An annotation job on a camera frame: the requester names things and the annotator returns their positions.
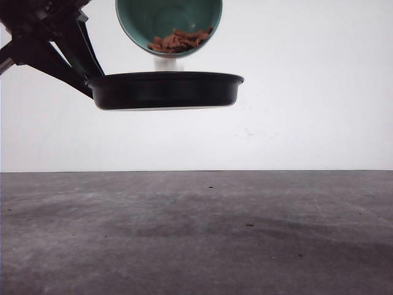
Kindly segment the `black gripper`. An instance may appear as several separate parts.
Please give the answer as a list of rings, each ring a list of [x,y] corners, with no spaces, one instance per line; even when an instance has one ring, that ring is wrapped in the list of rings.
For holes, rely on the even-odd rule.
[[[82,12],[88,1],[1,1],[1,24],[12,42],[3,47],[17,65],[28,65],[77,89],[92,91],[81,77],[104,75]]]

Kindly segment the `white gripper finger behind bowl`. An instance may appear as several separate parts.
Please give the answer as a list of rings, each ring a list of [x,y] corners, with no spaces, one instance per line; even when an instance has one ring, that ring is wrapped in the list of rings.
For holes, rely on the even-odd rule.
[[[176,58],[154,58],[154,70],[155,71],[184,71],[184,65],[182,62],[178,61]]]

